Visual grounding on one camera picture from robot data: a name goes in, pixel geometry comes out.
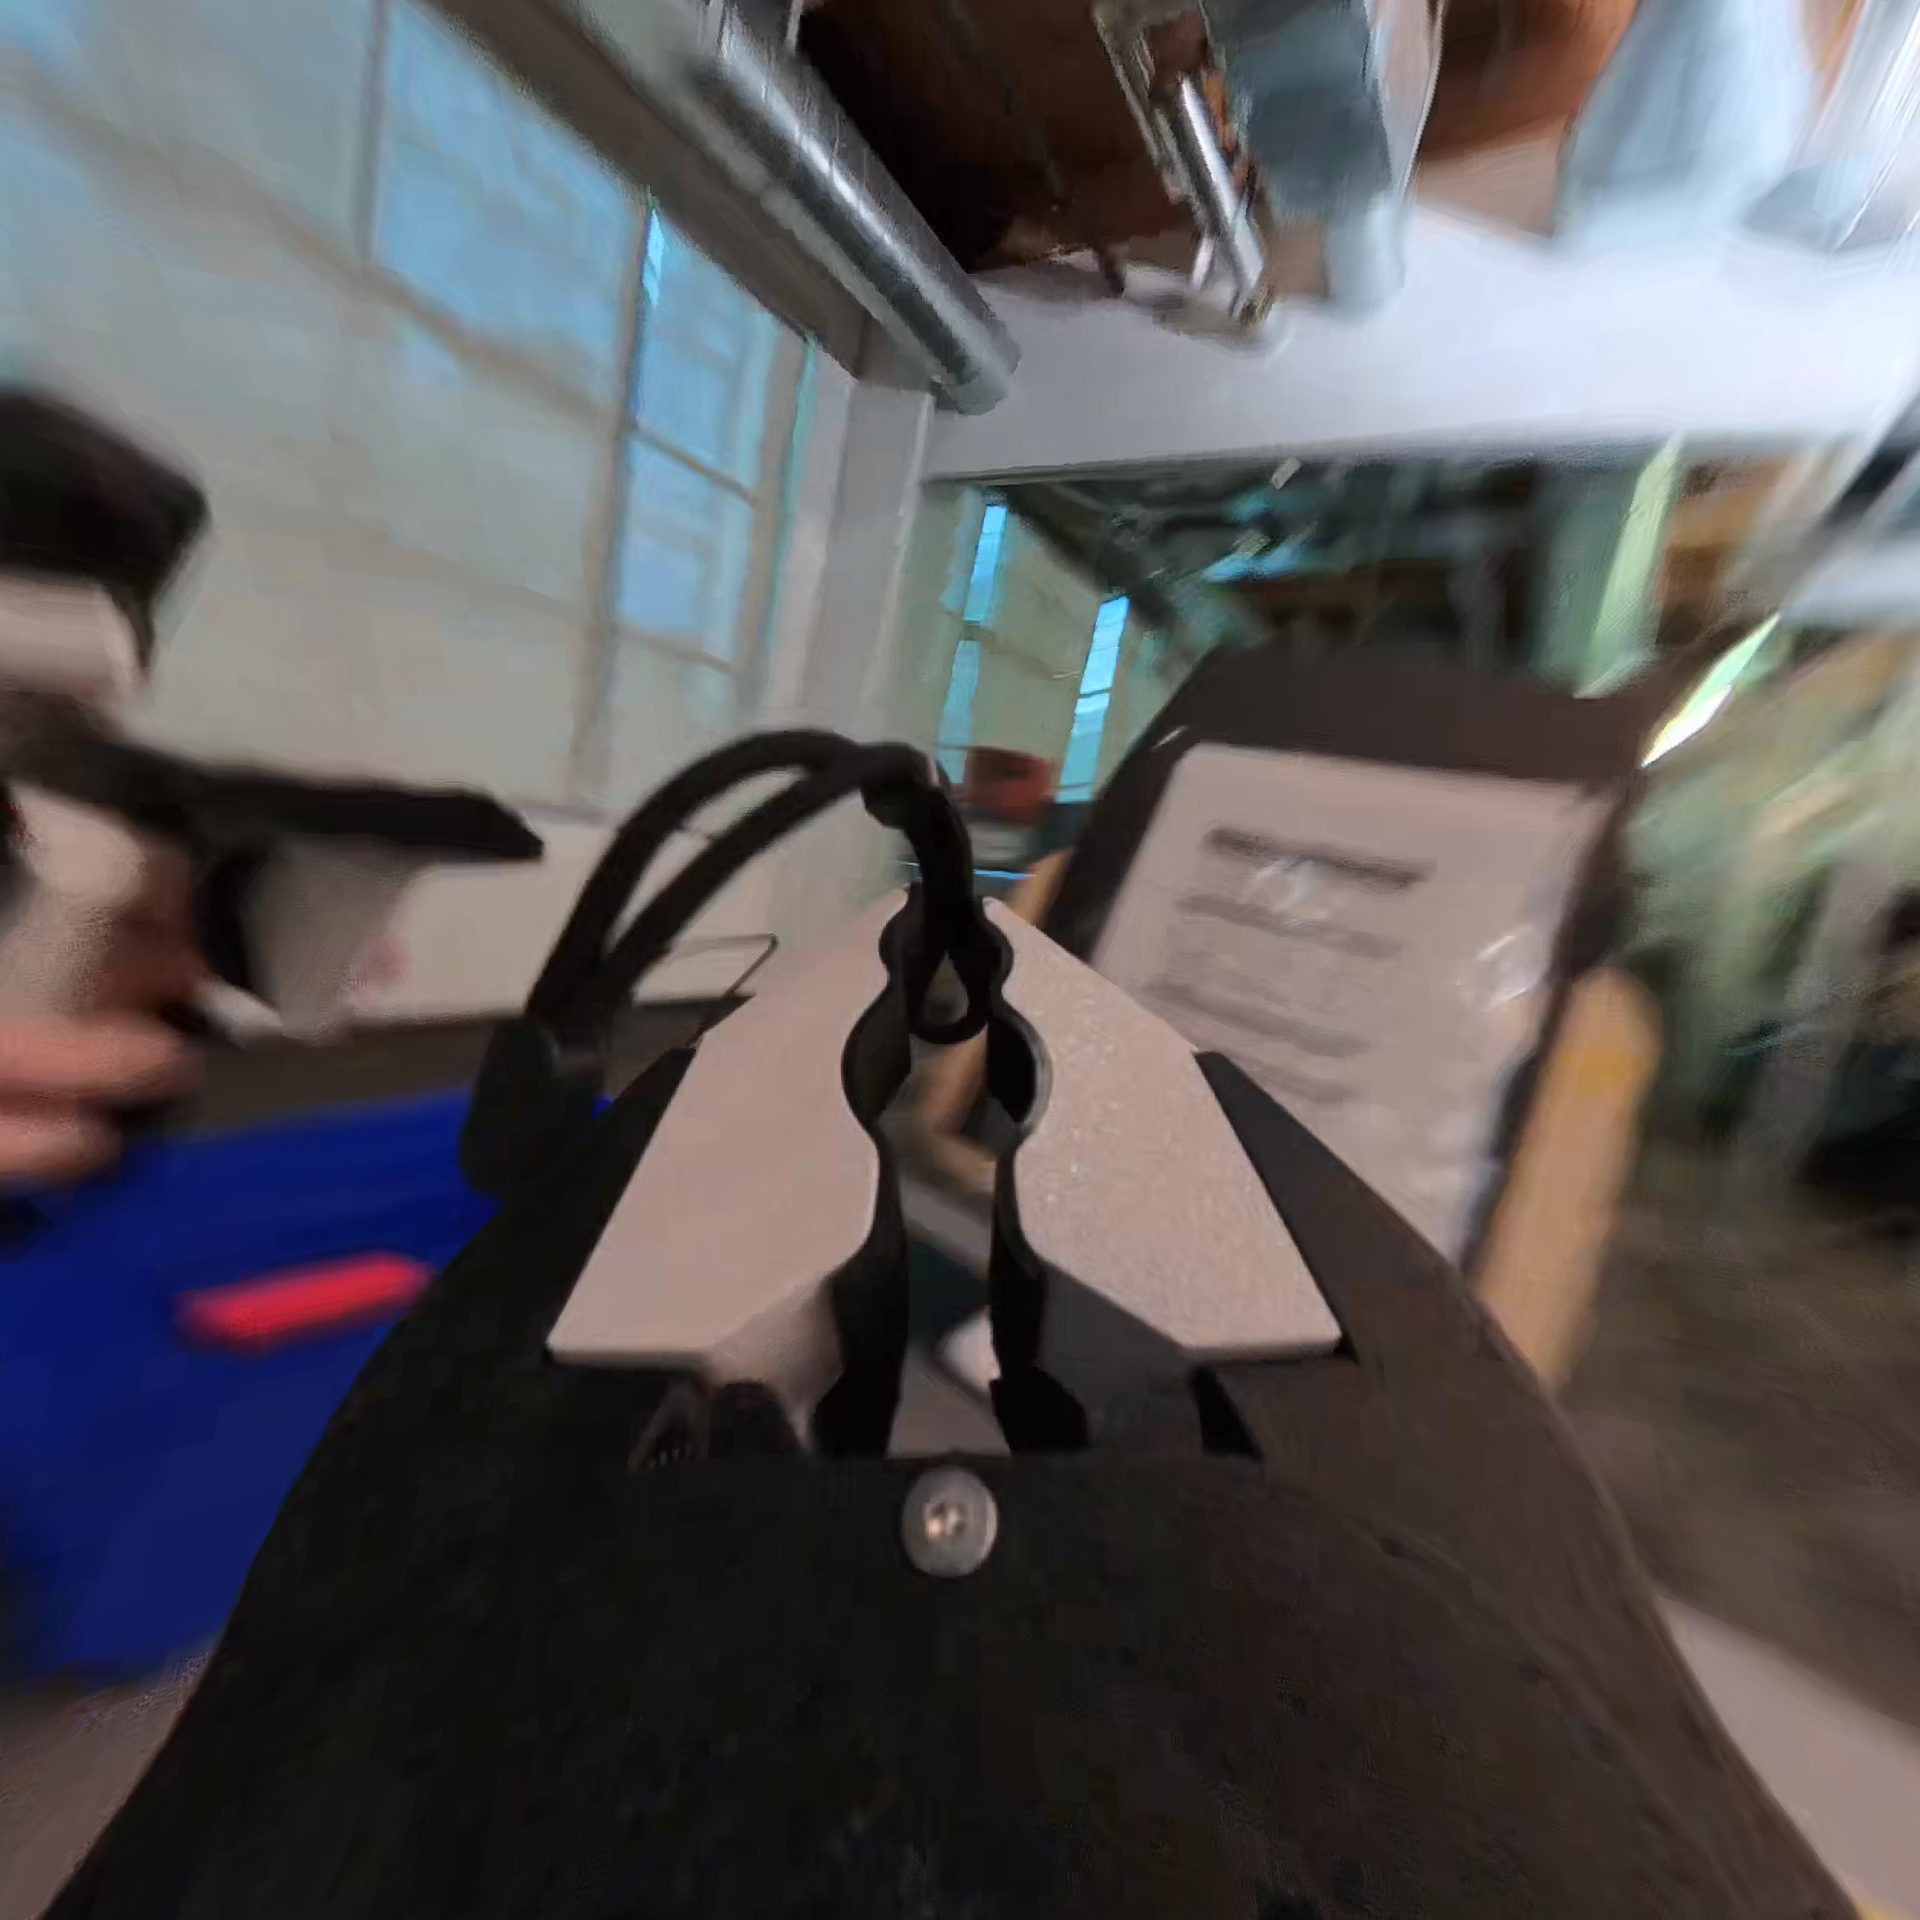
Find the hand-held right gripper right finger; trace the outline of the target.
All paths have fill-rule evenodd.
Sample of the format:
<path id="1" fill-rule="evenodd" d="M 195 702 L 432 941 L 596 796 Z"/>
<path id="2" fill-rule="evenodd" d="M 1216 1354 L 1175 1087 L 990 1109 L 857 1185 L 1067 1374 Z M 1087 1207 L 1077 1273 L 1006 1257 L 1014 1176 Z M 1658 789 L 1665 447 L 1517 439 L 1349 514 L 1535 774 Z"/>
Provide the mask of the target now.
<path id="1" fill-rule="evenodd" d="M 1204 1377 L 1343 1328 L 1203 1058 L 1020 920 L 983 1030 L 994 1151 L 990 1403 L 1011 1444 L 1091 1444 Z"/>

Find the blue plastic bin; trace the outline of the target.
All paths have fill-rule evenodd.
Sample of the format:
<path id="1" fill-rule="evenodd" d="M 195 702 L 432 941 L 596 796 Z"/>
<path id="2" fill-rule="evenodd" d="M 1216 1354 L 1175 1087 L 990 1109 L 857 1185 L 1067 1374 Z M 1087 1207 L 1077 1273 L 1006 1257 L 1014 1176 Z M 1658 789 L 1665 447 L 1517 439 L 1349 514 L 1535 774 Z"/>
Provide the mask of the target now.
<path id="1" fill-rule="evenodd" d="M 215 1643 L 395 1309 L 231 1346 L 188 1299 L 393 1259 L 436 1277 L 494 1204 L 469 1092 L 158 1139 L 4 1226 L 4 1680 L 141 1676 Z"/>

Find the red device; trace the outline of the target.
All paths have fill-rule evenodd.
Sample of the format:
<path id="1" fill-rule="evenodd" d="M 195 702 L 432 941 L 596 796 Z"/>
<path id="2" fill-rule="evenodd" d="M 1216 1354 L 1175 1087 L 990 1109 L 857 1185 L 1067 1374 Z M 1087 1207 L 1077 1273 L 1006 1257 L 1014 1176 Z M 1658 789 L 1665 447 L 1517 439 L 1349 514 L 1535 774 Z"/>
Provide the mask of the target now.
<path id="1" fill-rule="evenodd" d="M 313 1263 L 183 1292 L 173 1325 L 190 1346 L 260 1357 L 393 1325 L 432 1278 L 429 1263 L 393 1253 Z"/>

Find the red boxy object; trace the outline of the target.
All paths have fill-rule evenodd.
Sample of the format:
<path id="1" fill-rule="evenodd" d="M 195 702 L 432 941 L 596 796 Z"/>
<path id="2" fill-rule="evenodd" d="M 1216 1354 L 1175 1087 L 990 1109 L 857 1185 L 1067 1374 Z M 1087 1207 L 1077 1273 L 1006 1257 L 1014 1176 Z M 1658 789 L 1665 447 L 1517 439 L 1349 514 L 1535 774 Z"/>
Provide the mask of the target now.
<path id="1" fill-rule="evenodd" d="M 958 789 L 963 810 L 990 825 L 1035 828 L 1058 789 L 1058 762 L 1005 747 L 969 747 Z"/>

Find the person's left hand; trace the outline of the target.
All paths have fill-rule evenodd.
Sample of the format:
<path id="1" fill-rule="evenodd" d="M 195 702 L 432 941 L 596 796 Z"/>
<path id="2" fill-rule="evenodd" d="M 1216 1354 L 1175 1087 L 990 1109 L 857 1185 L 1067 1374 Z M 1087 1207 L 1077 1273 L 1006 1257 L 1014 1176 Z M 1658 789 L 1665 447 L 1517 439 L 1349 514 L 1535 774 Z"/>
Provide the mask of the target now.
<path id="1" fill-rule="evenodd" d="M 125 1117 L 192 1084 L 196 1054 L 175 1017 L 202 982 L 188 908 L 154 893 L 119 920 L 77 1013 L 4 1014 L 4 1194 L 116 1163 Z"/>

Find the instruction sheet display board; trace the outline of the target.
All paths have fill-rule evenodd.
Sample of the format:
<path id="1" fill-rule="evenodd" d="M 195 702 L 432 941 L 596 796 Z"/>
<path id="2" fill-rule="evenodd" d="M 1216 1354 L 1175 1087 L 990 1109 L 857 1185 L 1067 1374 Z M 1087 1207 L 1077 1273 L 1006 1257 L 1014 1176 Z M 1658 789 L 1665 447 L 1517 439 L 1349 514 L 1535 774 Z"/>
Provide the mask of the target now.
<path id="1" fill-rule="evenodd" d="M 1101 789 L 1043 920 L 1302 1123 L 1550 1389 L 1665 1050 L 1617 952 L 1669 690 L 1419 647 L 1214 650 Z"/>

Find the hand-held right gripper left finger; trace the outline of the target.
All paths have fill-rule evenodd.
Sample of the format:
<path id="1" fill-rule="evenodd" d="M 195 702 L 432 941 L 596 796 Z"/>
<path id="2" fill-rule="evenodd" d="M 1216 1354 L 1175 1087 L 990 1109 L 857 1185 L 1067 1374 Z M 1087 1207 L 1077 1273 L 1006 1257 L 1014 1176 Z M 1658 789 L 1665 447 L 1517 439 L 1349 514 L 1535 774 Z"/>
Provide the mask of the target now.
<path id="1" fill-rule="evenodd" d="M 884 1117 L 913 1066 L 894 891 L 695 1045 L 546 1334 L 558 1363 L 767 1389 L 823 1453 L 886 1453 L 908 1339 Z"/>

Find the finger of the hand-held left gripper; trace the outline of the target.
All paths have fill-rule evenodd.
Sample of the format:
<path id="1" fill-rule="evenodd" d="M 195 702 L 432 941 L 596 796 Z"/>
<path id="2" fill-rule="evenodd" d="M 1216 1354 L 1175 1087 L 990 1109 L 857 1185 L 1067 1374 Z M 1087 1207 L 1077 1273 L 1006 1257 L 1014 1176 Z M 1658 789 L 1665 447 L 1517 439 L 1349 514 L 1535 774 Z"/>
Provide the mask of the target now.
<path id="1" fill-rule="evenodd" d="M 364 964 L 425 875 L 543 857 L 523 815 L 471 789 L 205 773 L 192 790 L 207 971 L 299 1040 L 346 1020 Z"/>

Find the large paned window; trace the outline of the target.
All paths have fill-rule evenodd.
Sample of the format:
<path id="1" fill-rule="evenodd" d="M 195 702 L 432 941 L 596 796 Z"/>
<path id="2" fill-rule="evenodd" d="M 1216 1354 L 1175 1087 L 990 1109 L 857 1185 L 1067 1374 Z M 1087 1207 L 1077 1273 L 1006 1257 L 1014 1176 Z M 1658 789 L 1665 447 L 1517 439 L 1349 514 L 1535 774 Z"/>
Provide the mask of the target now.
<path id="1" fill-rule="evenodd" d="M 141 731 L 624 809 L 767 683 L 814 348 L 431 5 L 6 3 L 4 372 L 210 527 Z"/>

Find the silver ventilation duct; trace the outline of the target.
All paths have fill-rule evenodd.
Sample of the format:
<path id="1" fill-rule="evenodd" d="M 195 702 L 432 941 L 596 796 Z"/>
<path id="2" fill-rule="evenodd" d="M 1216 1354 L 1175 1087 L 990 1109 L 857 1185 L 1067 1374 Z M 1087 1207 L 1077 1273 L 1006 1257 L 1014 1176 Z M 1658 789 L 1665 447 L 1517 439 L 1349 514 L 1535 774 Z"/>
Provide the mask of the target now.
<path id="1" fill-rule="evenodd" d="M 1011 395 L 1020 348 L 827 80 L 737 3 L 700 5 L 684 105 L 710 160 L 924 375 L 978 419 Z"/>

